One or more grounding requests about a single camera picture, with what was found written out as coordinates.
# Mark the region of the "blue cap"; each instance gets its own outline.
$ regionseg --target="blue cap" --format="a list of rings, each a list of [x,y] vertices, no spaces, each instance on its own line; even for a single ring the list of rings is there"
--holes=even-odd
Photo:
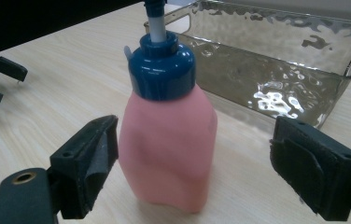
[[[195,86],[195,57],[186,46],[178,44],[175,34],[152,43],[150,35],[140,39],[140,48],[129,60],[133,91],[144,99],[167,101],[189,93]]]
[[[164,0],[144,0],[149,17],[160,17],[164,15]]]

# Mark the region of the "plastic bottle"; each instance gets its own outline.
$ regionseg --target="plastic bottle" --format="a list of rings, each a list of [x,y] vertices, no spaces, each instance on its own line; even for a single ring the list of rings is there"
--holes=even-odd
[[[207,200],[217,114],[195,84],[192,51],[165,32],[163,7],[162,0],[146,0],[150,34],[128,57],[133,93],[119,163],[140,200],[196,213]]]

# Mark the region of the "clear plastic container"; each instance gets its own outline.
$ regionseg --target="clear plastic container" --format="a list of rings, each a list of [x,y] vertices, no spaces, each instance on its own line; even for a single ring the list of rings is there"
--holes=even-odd
[[[187,24],[202,89],[273,118],[319,128],[351,80],[351,21],[217,1],[164,19]]]

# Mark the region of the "hole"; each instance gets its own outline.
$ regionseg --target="hole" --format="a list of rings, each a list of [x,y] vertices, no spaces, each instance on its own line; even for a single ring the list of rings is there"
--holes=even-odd
[[[351,159],[351,155],[350,154],[344,154],[344,156],[346,157],[346,158],[348,158],[348,159]]]
[[[24,173],[16,176],[16,178],[12,180],[12,183],[14,185],[24,184],[34,179],[35,177],[36,177],[36,173],[33,173],[33,172]]]
[[[64,157],[70,157],[70,156],[72,156],[73,154],[71,153],[71,152],[64,152],[63,153],[63,156]]]
[[[186,15],[166,25],[166,30],[178,34],[184,34],[190,29],[190,15]]]

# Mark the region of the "light wood surface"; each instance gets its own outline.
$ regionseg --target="light wood surface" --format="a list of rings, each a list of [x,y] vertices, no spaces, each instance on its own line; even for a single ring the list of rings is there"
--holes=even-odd
[[[23,83],[0,74],[0,182],[22,169],[48,168],[49,156],[92,119],[114,114],[121,123],[132,92],[123,47],[138,47],[146,20],[140,3],[2,52],[29,73]],[[93,211],[60,222],[325,223],[270,164],[274,120],[249,110],[223,113],[233,105],[210,99],[218,138],[200,214],[138,202],[116,163]],[[321,131],[351,147],[351,83]]]

